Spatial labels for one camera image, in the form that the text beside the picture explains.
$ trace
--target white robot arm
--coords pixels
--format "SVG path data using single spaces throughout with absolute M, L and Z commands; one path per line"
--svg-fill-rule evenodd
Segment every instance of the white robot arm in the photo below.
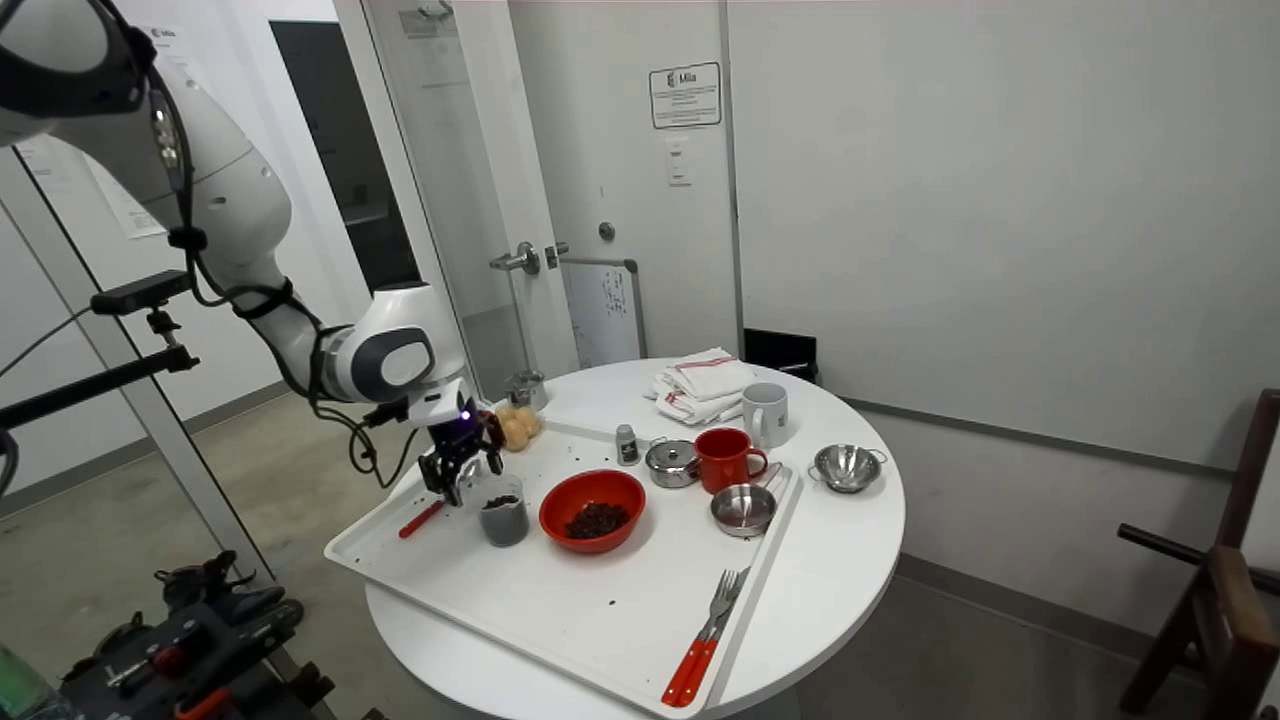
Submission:
M 394 405 L 465 373 L 441 287 L 377 292 L 324 327 L 275 265 L 287 193 L 230 117 L 106 0 L 0 0 L 0 147 L 55 136 L 101 159 L 186 253 L 186 268 L 262 336 L 307 399 Z

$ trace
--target machinery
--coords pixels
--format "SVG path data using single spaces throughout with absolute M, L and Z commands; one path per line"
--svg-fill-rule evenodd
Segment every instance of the machinery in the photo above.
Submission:
M 185 277 L 141 282 L 94 304 L 106 316 L 150 310 L 150 327 L 173 344 L 169 356 L 0 409 L 0 491 L 15 470 L 8 430 L 146 373 L 197 365 L 177 349 L 158 310 L 185 287 L 206 310 L 230 304 L 272 349 L 287 389 L 321 421 L 351 434 L 351 464 L 381 484 L 393 482 L 377 470 L 369 430 L 402 421 L 410 399 L 465 373 L 441 287 L 377 292 L 351 327 L 321 323 L 272 257 L 293 218 L 275 171 L 197 82 L 156 64 L 150 39 L 113 0 L 0 0 L 0 147 L 26 136 L 55 136 L 106 167 L 169 228 L 173 247 L 185 253 Z M 363 399 L 377 413 L 354 425 L 324 399 Z M 444 434 L 456 452 L 493 447 L 493 425 L 474 425 L 474 413 L 456 421 L 465 425 L 431 437 Z M 448 470 L 458 462 L 435 457 L 424 470 L 431 470 L 427 484 L 456 499 Z

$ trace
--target metal pole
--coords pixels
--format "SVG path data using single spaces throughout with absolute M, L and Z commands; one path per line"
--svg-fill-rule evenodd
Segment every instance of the metal pole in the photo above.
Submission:
M 55 219 L 55 207 L 41 193 L 34 176 L 26 171 L 23 155 L 15 147 L 0 151 L 0 203 L 8 207 L 8 219 L 41 261 L 44 277 L 59 292 L 68 310 L 89 310 L 89 301 L 101 292 L 90 268 L 74 253 L 68 228 Z M 118 321 L 106 316 L 85 316 L 81 334 L 89 336 L 90 352 L 105 362 L 105 367 L 118 367 L 141 362 L 132 336 Z M 219 548 L 237 554 L 237 572 L 254 575 L 272 585 L 272 570 L 247 530 L 239 524 L 237 508 L 227 506 L 224 489 L 206 473 L 198 447 L 192 445 L 185 421 L 169 405 L 156 379 L 136 379 L 118 389 L 145 434 L 156 440 L 165 464 L 180 482 L 185 495 L 192 499 L 197 517 L 213 532 Z

